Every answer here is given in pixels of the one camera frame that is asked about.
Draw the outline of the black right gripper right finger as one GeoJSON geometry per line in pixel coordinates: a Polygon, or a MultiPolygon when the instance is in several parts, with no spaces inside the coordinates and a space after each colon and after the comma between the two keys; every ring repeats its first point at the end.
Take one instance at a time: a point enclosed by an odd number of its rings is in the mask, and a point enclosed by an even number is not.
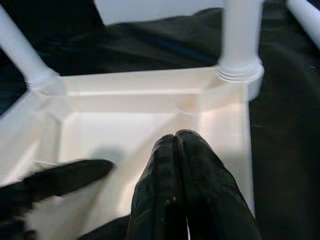
{"type": "Polygon", "coordinates": [[[175,134],[192,240],[260,240],[235,178],[210,145],[189,129],[175,134]]]}

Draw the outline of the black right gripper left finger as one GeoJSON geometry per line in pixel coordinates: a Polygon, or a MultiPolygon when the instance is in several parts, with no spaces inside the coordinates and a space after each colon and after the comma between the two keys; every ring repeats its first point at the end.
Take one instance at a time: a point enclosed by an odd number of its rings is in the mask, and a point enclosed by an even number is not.
{"type": "Polygon", "coordinates": [[[130,240],[188,239],[185,199],[175,137],[154,144],[134,188],[128,225],[130,240]]]}

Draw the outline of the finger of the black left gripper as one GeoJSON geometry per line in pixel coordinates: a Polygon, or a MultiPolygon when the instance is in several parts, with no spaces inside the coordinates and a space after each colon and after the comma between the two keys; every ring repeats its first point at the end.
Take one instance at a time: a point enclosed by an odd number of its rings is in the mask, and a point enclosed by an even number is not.
{"type": "Polygon", "coordinates": [[[40,202],[52,196],[63,196],[106,177],[115,168],[105,159],[89,159],[36,172],[23,179],[27,199],[40,202]]]}

